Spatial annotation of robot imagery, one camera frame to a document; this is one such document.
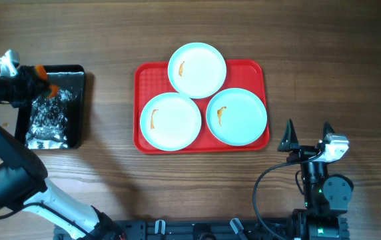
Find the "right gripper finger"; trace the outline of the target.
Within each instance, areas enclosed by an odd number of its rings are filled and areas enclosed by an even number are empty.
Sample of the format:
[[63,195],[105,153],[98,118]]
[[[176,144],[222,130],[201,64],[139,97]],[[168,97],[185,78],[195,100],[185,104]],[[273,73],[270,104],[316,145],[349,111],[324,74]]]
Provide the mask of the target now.
[[287,121],[286,129],[281,142],[278,145],[277,151],[290,152],[299,150],[298,138],[294,130],[294,125],[291,119]]
[[335,131],[329,122],[325,122],[323,126],[323,138],[326,139],[328,134],[335,134]]

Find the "orange green scrub sponge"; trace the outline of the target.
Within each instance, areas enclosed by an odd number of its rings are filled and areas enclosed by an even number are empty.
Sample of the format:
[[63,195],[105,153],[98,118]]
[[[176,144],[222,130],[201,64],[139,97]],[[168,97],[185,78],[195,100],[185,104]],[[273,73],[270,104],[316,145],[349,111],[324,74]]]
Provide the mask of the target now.
[[59,87],[49,82],[48,74],[44,66],[36,65],[34,70],[39,81],[43,84],[42,96],[48,99],[56,97],[59,92]]

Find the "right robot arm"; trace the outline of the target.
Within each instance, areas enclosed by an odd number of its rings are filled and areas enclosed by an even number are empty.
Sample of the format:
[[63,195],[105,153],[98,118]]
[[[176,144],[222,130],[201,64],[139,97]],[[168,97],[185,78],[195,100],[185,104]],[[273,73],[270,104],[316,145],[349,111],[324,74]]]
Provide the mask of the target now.
[[349,148],[349,140],[324,124],[323,139],[317,145],[298,143],[291,120],[286,124],[278,151],[288,152],[287,163],[300,165],[305,208],[295,209],[287,220],[287,239],[346,240],[350,238],[343,214],[354,190],[353,182],[340,174],[328,173],[328,165],[340,160]]

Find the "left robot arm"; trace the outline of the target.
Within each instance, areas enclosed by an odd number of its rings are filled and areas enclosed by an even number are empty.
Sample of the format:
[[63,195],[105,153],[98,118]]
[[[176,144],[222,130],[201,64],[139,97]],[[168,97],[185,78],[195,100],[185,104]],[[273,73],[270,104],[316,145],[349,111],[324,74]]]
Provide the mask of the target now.
[[[54,98],[58,91],[44,66],[19,66],[8,57],[0,59],[0,103],[17,107],[39,97]],[[0,209],[10,209],[10,216],[34,213],[72,239],[125,239],[125,232],[108,215],[58,188],[40,158],[2,126],[0,159]]]

